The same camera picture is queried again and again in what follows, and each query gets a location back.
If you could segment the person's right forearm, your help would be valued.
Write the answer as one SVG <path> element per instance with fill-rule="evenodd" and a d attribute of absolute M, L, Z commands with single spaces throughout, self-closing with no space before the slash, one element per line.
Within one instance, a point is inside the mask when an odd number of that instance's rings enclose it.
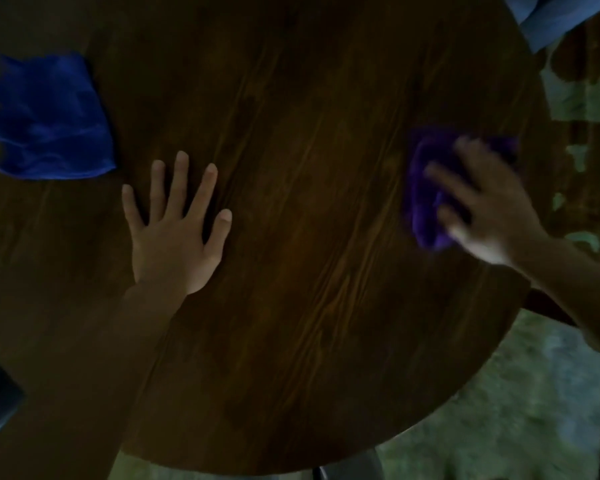
<path fill-rule="evenodd" d="M 572 243 L 526 240 L 511 254 L 515 270 L 549 295 L 600 352 L 600 263 Z"/>

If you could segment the purple cleaning cloth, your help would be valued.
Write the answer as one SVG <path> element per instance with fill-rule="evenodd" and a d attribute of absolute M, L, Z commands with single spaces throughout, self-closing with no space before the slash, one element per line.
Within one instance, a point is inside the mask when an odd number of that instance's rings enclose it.
<path fill-rule="evenodd" d="M 438 252 L 455 243 L 438 220 L 440 205 L 450 206 L 465 223 L 472 222 L 469 209 L 425 174 L 427 165 L 437 162 L 474 190 L 483 191 L 455 151 L 456 140 L 462 136 L 471 134 L 438 126 L 415 128 L 411 134 L 402 214 L 421 249 Z"/>

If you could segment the blue cleaning cloth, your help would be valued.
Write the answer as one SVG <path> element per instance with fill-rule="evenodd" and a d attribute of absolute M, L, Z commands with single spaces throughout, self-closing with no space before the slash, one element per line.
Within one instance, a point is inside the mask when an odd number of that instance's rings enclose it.
<path fill-rule="evenodd" d="M 0 57 L 0 144 L 0 173 L 19 180 L 80 180 L 117 167 L 82 55 Z"/>

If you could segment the person's left hand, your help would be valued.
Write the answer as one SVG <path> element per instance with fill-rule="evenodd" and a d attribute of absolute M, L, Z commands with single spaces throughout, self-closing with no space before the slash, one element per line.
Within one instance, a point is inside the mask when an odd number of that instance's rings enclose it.
<path fill-rule="evenodd" d="M 170 283 L 183 296 L 206 286 L 223 259 L 206 258 L 208 240 L 203 239 L 203 225 L 217 177 L 217 167 L 210 163 L 189 209 L 185 210 L 184 206 L 182 217 L 166 217 L 169 199 L 166 164 L 161 160 L 152 163 L 149 221 L 144 222 L 144 229 L 137 237 L 130 236 L 132 270 L 137 284 Z"/>

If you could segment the light blue fabric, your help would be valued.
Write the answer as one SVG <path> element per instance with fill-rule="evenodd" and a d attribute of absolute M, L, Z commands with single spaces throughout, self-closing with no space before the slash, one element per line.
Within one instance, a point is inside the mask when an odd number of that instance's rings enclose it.
<path fill-rule="evenodd" d="M 503 0 L 536 54 L 600 12 L 600 0 Z"/>

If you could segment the person's right hand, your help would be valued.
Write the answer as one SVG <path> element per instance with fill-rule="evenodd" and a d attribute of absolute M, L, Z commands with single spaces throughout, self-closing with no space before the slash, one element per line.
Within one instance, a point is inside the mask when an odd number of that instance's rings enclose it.
<path fill-rule="evenodd" d="M 470 213 L 467 223 L 450 205 L 437 209 L 446 233 L 485 263 L 515 267 L 519 258 L 551 242 L 520 177 L 480 139 L 460 137 L 454 151 L 472 178 L 468 184 L 437 162 L 425 174 Z"/>

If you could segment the dark wooden chair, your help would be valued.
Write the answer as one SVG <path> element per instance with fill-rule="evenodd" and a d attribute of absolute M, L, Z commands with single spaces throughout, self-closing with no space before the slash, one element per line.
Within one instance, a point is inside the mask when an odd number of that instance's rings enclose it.
<path fill-rule="evenodd" d="M 538 58 L 555 150 L 548 229 L 600 263 L 600 14 Z"/>

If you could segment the person's left forearm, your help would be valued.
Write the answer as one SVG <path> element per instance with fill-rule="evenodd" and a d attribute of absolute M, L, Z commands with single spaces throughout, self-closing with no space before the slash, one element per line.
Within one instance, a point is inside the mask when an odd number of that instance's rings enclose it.
<path fill-rule="evenodd" d="M 107 480 L 186 287 L 141 283 L 0 431 L 0 480 Z"/>

